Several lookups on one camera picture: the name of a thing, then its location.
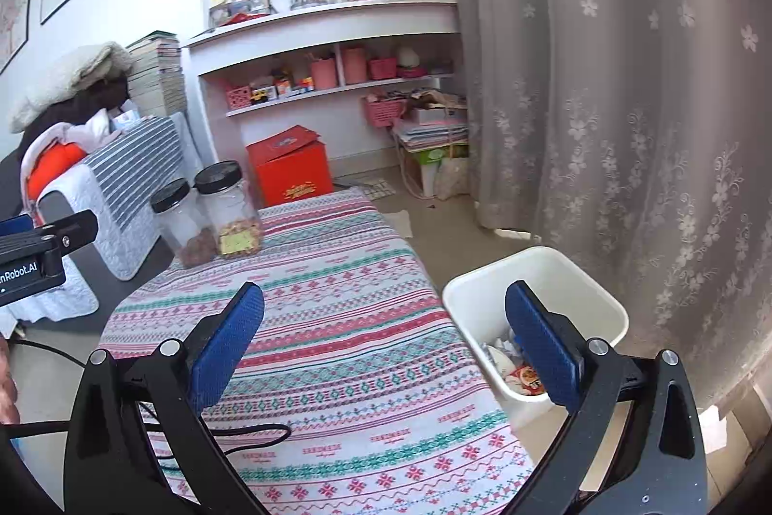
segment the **fluffy blanket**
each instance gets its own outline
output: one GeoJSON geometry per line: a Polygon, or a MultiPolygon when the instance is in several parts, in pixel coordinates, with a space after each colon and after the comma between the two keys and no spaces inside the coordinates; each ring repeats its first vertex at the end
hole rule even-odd
{"type": "Polygon", "coordinates": [[[11,133],[23,132],[49,105],[67,101],[99,79],[117,78],[131,63],[131,54],[115,42],[88,44],[63,55],[13,101],[11,133]]]}

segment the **pink storage box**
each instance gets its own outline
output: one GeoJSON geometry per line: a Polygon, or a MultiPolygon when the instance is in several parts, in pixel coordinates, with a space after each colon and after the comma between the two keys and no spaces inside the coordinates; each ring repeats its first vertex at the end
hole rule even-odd
{"type": "Polygon", "coordinates": [[[368,119],[373,127],[389,127],[394,124],[394,120],[402,116],[406,99],[395,99],[394,101],[368,101],[366,97],[362,99],[364,105],[364,117],[368,119]]]}
{"type": "Polygon", "coordinates": [[[337,88],[335,58],[331,57],[329,60],[316,60],[311,62],[311,78],[314,79],[315,90],[337,88]]]}
{"type": "Polygon", "coordinates": [[[228,107],[232,110],[250,107],[250,105],[252,105],[251,97],[252,88],[249,86],[234,88],[225,93],[225,98],[228,100],[228,107]]]}
{"type": "Polygon", "coordinates": [[[364,84],[368,80],[368,60],[364,49],[344,49],[342,57],[346,84],[364,84]]]}
{"type": "Polygon", "coordinates": [[[396,57],[386,57],[382,60],[370,60],[370,76],[377,80],[393,79],[397,76],[396,57]]]}

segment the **floral curtain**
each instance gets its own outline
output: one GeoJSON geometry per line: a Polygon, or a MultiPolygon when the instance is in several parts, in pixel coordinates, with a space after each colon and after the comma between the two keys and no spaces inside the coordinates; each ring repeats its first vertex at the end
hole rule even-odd
{"type": "Polygon", "coordinates": [[[472,189],[686,360],[699,406],[772,338],[772,0],[458,0],[472,189]]]}

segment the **black jar lid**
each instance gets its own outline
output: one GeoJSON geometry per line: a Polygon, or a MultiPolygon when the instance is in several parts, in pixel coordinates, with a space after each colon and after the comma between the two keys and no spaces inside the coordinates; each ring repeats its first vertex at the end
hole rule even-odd
{"type": "Polygon", "coordinates": [[[199,171],[194,179],[195,187],[202,195],[225,191],[242,179],[241,167],[235,160],[217,162],[199,171]]]}
{"type": "Polygon", "coordinates": [[[191,186],[187,180],[180,178],[159,188],[150,197],[150,207],[155,214],[161,214],[173,208],[188,196],[191,186]]]}

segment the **orange cloth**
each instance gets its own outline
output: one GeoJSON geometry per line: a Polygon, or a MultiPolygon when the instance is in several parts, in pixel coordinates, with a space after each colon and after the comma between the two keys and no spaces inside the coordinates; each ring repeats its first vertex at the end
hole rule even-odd
{"type": "Polygon", "coordinates": [[[28,197],[36,201],[38,195],[49,183],[57,179],[68,168],[80,162],[86,155],[86,152],[74,142],[68,145],[55,142],[49,146],[40,154],[40,158],[38,158],[37,164],[27,180],[28,197]]]}

